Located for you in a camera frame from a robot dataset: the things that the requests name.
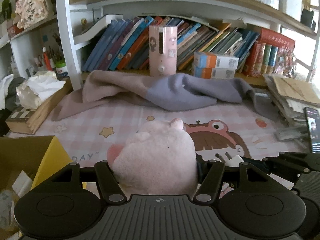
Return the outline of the small white charger plug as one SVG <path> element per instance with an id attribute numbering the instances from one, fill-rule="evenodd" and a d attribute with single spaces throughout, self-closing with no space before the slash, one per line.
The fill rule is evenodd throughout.
<path id="1" fill-rule="evenodd" d="M 239 155 L 231 156 L 228 152 L 226 152 L 224 155 L 216 153 L 215 157 L 227 167 L 239 167 L 240 163 L 244 162 L 242 157 Z"/>

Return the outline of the pink plush toy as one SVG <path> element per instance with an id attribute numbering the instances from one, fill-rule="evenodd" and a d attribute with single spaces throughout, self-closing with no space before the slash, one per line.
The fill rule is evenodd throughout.
<path id="1" fill-rule="evenodd" d="M 146 122 L 125 143 L 108 149 L 107 162 L 127 197 L 192 197 L 197 189 L 195 146 L 180 118 Z"/>

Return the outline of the white power adapter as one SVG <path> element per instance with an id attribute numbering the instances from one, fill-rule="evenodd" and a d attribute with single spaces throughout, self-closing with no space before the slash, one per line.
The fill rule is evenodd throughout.
<path id="1" fill-rule="evenodd" d="M 21 171 L 14 181 L 12 189 L 21 198 L 31 190 L 32 184 L 32 179 L 24 171 Z"/>

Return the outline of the pink cartoon table mat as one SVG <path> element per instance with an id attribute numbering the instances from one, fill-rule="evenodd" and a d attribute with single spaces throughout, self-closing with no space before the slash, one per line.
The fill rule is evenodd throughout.
<path id="1" fill-rule="evenodd" d="M 261 116 L 248 102 L 169 112 L 116 100 L 60 121 L 49 116 L 36 135 L 56 136 L 72 161 L 84 167 L 111 158 L 128 195 L 193 195 L 197 154 L 228 163 L 306 151 L 296 140 L 277 139 L 284 127 L 283 120 Z"/>

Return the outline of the black smartphone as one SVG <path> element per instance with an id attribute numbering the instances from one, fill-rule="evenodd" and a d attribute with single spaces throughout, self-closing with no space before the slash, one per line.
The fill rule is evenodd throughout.
<path id="1" fill-rule="evenodd" d="M 317 109 L 304 108 L 307 128 L 309 130 L 310 150 L 312 153 L 320 152 L 320 118 Z"/>

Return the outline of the stack of papers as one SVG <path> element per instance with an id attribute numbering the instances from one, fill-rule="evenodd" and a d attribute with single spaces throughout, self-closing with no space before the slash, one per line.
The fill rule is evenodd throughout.
<path id="1" fill-rule="evenodd" d="M 273 102 L 287 124 L 290 127 L 307 129 L 308 121 L 304 108 L 319 111 L 319 103 L 315 104 L 307 101 L 310 97 L 318 98 L 319 91 L 305 81 L 290 79 L 277 74 L 263 74 L 263 78 Z"/>

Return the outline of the orange white box lower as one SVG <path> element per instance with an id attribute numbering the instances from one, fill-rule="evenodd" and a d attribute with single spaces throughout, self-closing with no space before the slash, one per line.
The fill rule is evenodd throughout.
<path id="1" fill-rule="evenodd" d="M 232 79 L 235 76 L 235 70 L 220 68 L 200 68 L 193 65 L 192 75 L 203 79 Z"/>

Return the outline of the orange white box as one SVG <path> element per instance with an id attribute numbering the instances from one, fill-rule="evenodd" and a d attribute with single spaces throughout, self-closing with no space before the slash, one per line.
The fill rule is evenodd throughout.
<path id="1" fill-rule="evenodd" d="M 235 76 L 235 70 L 220 68 L 200 68 L 193 65 L 192 75 L 203 79 L 232 79 Z"/>
<path id="2" fill-rule="evenodd" d="M 199 68 L 237 69 L 238 63 L 239 59 L 231 55 L 199 51 L 194 53 L 194 65 Z"/>

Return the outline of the grey pink cloth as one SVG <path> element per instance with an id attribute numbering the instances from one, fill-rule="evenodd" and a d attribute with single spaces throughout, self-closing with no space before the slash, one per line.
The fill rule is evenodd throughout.
<path id="1" fill-rule="evenodd" d="M 54 109 L 52 120 L 59 121 L 103 105 L 114 97 L 172 112 L 213 106 L 218 101 L 242 103 L 244 99 L 251 99 L 258 114 L 274 121 L 278 119 L 272 100 L 258 96 L 254 88 L 240 78 L 203 79 L 183 73 L 151 77 L 95 70 L 88 75 L 82 89 L 63 98 Z"/>

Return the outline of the red boxed book set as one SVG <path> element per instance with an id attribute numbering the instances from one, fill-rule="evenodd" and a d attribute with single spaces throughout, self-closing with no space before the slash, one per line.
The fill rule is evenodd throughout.
<path id="1" fill-rule="evenodd" d="M 280 49 L 289 53 L 295 49 L 295 40 L 281 33 L 252 24 L 249 24 L 247 29 L 258 35 L 243 68 L 247 76 L 259 77 L 273 73 Z"/>

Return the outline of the orange white box upper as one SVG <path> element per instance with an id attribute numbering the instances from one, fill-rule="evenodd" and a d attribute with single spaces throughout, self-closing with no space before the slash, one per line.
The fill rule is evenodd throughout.
<path id="1" fill-rule="evenodd" d="M 194 53 L 194 65 L 199 68 L 237 69 L 238 63 L 239 59 L 231 55 L 199 51 Z"/>

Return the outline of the pink cylindrical holder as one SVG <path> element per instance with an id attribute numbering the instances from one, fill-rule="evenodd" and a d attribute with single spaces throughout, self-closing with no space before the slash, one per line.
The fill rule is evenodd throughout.
<path id="1" fill-rule="evenodd" d="M 176 74 L 176 26 L 149 26 L 149 70 L 153 77 Z"/>

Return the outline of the row of leaning books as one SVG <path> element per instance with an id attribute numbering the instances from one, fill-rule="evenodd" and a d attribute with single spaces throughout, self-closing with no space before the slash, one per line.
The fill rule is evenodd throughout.
<path id="1" fill-rule="evenodd" d="M 162 59 L 187 68 L 194 53 L 216 53 L 235 57 L 238 68 L 248 57 L 259 33 L 232 28 L 229 23 L 212 26 L 177 16 L 136 16 L 124 19 L 106 15 L 76 37 L 76 43 L 96 39 L 82 72 L 94 70 L 146 69 Z"/>

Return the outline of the yellow cardboard box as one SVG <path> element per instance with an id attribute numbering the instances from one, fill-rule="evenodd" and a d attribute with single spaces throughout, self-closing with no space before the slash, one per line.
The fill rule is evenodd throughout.
<path id="1" fill-rule="evenodd" d="M 33 181 L 31 189 L 71 163 L 72 159 L 57 137 L 1 137 L 1 191 L 10 190 L 15 204 L 20 199 L 12 185 L 21 171 Z M 7 239 L 18 231 L 1 229 L 1 239 Z"/>

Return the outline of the wooden chess board box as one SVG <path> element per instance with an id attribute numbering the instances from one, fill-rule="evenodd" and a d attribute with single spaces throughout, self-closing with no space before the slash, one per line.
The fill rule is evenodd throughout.
<path id="1" fill-rule="evenodd" d="M 65 85 L 36 110 L 29 110 L 22 106 L 17 107 L 5 121 L 8 128 L 14 133 L 35 134 L 51 111 L 72 90 L 70 79 L 66 79 Z"/>

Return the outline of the white tissue bag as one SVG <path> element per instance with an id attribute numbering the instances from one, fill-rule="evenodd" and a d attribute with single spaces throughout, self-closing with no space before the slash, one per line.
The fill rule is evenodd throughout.
<path id="1" fill-rule="evenodd" d="M 48 98 L 61 90 L 65 83 L 57 79 L 54 71 L 39 71 L 16 88 L 18 101 L 22 107 L 36 110 Z"/>

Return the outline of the white bookshelf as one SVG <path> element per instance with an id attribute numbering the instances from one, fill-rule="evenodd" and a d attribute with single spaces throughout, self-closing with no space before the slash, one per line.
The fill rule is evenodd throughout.
<path id="1" fill-rule="evenodd" d="M 59 26 L 68 73 L 74 90 L 82 87 L 81 67 L 77 50 L 88 42 L 76 43 L 84 17 L 92 22 L 106 14 L 168 15 L 199 18 L 201 22 L 215 19 L 242 18 L 246 22 L 269 27 L 274 31 L 290 29 L 319 42 L 319 31 L 313 31 L 299 21 L 255 0 L 56 0 Z"/>

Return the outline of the pink plush doll ornament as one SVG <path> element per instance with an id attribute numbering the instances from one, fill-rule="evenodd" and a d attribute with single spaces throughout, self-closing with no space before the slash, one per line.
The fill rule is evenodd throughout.
<path id="1" fill-rule="evenodd" d="M 18 0 L 15 13 L 19 16 L 19 29 L 27 29 L 54 14 L 51 0 Z"/>

